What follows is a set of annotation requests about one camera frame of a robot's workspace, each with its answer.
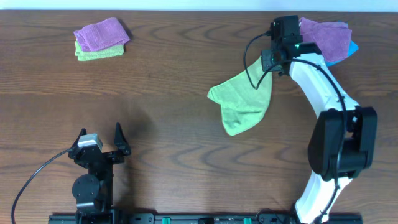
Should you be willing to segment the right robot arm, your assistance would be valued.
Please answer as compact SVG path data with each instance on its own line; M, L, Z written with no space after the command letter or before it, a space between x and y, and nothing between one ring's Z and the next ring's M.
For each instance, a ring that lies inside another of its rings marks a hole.
M362 223L361 215L330 212L339 194L373 161L377 113L353 100L330 73L321 50L305 43L298 16L274 19L262 51L265 73L288 75L305 93L317 123L308 145L312 169L302 196L284 223Z

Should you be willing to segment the light green microfiber cloth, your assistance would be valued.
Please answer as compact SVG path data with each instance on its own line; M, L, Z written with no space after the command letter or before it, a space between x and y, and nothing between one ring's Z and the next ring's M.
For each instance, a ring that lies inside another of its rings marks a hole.
M257 125L264 117L271 102L272 73L265 75L259 88L262 60L257 59L248 70L210 88L207 97L220 105L223 127L230 136L235 136Z

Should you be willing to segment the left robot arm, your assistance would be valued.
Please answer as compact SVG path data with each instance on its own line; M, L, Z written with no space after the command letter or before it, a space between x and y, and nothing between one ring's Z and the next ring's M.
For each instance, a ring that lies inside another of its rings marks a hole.
M115 151L103 152L103 143L97 134L80 131L73 143L69 158L87 169L88 173L74 182L72 194L76 199L77 223L127 223L126 215L113 206L113 166L122 164L131 154L120 123L114 134Z

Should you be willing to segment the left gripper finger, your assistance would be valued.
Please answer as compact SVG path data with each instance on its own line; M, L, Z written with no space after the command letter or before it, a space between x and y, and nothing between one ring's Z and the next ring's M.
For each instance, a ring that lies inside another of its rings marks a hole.
M86 135L86 129L82 128L75 142L72 144L72 149L76 149L78 147L78 142L80 140L80 137L84 135Z
M123 130L119 122L116 123L115 127L114 145L122 155L131 154L131 147L124 137Z

